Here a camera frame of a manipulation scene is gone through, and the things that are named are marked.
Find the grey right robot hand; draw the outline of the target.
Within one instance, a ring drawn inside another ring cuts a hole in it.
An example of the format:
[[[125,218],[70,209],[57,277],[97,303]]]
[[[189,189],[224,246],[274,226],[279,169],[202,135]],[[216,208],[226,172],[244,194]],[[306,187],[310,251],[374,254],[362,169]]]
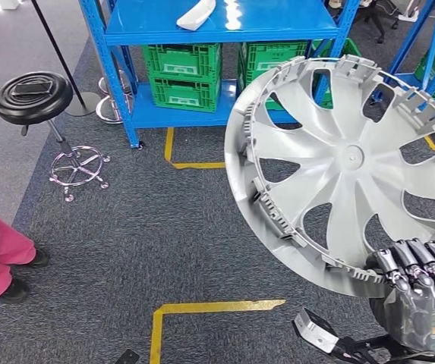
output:
[[[366,266],[385,279],[384,296],[369,302],[382,328],[403,347],[435,354],[435,240],[397,240]]]

